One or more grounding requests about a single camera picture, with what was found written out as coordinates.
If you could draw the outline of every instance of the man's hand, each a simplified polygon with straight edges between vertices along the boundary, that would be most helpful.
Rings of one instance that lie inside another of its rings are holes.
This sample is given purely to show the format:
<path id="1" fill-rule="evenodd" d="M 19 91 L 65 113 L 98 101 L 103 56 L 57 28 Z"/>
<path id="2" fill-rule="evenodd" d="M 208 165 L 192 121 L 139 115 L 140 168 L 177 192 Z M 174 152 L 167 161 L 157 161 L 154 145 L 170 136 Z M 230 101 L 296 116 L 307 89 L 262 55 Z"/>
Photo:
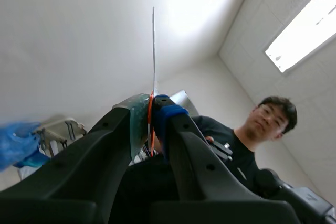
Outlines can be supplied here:
<path id="1" fill-rule="evenodd" d="M 211 144 L 213 144 L 215 142 L 215 140 L 213 139 L 212 136 L 206 136 L 205 139 Z"/>

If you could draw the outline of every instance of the black hair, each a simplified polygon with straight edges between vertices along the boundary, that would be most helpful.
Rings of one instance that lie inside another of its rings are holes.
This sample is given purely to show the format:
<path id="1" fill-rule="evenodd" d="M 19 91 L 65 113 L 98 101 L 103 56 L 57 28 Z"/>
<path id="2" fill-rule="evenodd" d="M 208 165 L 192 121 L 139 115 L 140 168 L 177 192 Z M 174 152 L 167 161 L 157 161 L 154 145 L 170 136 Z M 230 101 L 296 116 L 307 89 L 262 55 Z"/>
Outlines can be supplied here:
<path id="1" fill-rule="evenodd" d="M 266 97 L 262 100 L 261 103 L 259 103 L 258 107 L 262 104 L 273 104 L 281 107 L 283 113 L 286 115 L 286 118 L 288 120 L 288 124 L 282 132 L 283 134 L 295 128 L 298 122 L 297 111 L 295 105 L 288 98 L 277 96 Z"/>

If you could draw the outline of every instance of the bolt hole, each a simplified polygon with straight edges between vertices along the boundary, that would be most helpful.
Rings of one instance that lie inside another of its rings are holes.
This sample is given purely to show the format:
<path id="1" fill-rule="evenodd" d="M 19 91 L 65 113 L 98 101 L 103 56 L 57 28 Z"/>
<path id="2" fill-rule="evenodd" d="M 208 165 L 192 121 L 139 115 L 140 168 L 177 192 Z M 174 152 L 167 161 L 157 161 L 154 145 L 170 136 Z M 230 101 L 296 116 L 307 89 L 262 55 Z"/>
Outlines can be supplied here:
<path id="1" fill-rule="evenodd" d="M 206 168 L 207 168 L 208 170 L 215 170 L 215 166 L 214 166 L 213 164 L 208 164 L 208 165 L 206 166 Z"/>

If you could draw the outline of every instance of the black t-shirt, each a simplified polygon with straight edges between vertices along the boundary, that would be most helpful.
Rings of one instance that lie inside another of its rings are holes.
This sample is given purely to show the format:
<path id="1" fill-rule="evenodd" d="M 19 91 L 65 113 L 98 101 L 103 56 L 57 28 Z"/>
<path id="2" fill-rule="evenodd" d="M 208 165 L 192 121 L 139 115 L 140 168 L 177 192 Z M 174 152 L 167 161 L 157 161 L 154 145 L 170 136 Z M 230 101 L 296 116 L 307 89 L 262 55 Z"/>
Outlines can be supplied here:
<path id="1" fill-rule="evenodd" d="M 254 190 L 253 180 L 258 171 L 254 152 L 250 151 L 235 135 L 234 130 L 207 116 L 193 118 L 203 136 L 211 136 L 215 141 L 230 145 L 232 162 L 227 167 L 234 176 L 250 190 Z"/>
<path id="2" fill-rule="evenodd" d="M 253 177 L 258 170 L 254 153 L 241 143 L 232 129 L 216 120 L 207 116 L 197 116 L 193 120 L 204 136 L 212 136 L 215 141 L 230 145 L 233 161 L 227 167 L 243 185 L 254 191 Z M 127 169 L 111 214 L 114 220 L 125 221 L 127 218 L 128 221 L 137 221 L 151 203 L 178 199 L 172 168 L 162 155 L 158 155 Z M 132 210 L 132 214 L 123 215 L 125 209 Z"/>

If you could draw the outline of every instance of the blue plastic bag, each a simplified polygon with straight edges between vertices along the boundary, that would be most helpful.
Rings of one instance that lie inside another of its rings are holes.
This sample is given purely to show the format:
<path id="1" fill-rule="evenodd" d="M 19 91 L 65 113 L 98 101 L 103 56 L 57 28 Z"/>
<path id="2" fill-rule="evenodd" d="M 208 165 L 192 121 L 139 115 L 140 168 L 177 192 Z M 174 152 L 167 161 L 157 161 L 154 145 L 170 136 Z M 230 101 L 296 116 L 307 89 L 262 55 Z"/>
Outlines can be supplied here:
<path id="1" fill-rule="evenodd" d="M 0 172 L 35 152 L 39 135 L 32 131 L 39 125 L 20 122 L 0 128 Z"/>

